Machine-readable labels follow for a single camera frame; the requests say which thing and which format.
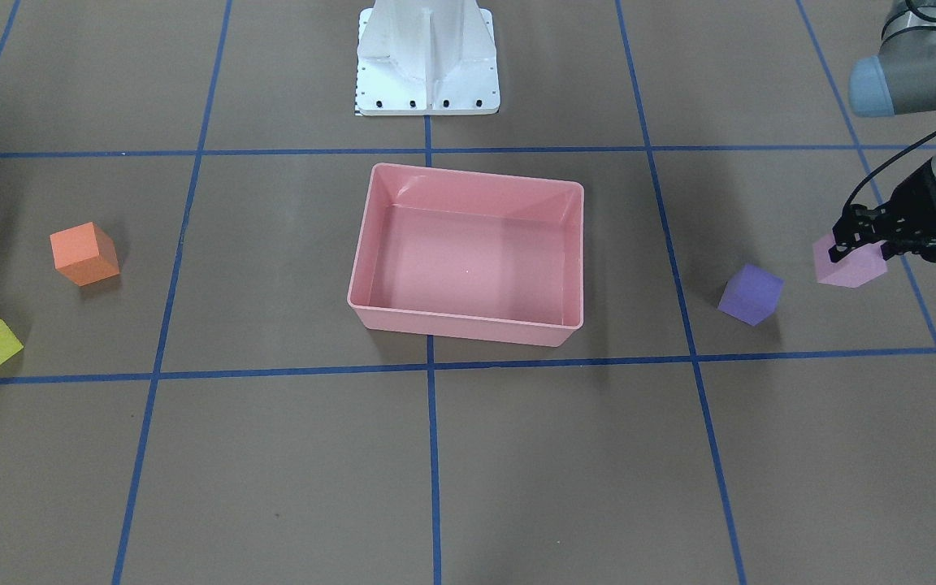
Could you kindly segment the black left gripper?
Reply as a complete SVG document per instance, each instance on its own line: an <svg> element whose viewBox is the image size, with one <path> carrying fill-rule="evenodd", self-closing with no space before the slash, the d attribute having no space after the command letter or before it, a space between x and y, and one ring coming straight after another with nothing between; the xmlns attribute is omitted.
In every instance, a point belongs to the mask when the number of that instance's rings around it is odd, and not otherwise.
<svg viewBox="0 0 936 585"><path fill-rule="evenodd" d="M885 241L889 256L915 254L936 263L936 177L931 162L896 186L879 210L847 204L832 228L830 262Z"/></svg>

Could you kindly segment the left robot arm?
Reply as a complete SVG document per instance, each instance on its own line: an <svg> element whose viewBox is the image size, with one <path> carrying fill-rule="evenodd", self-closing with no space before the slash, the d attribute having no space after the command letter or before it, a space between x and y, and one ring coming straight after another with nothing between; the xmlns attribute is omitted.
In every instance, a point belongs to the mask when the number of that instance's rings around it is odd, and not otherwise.
<svg viewBox="0 0 936 585"><path fill-rule="evenodd" d="M848 97L865 118L936 111L936 1L892 3L879 51L851 70ZM913 254L936 263L936 154L877 207L847 198L825 255L840 263L865 247L884 260Z"/></svg>

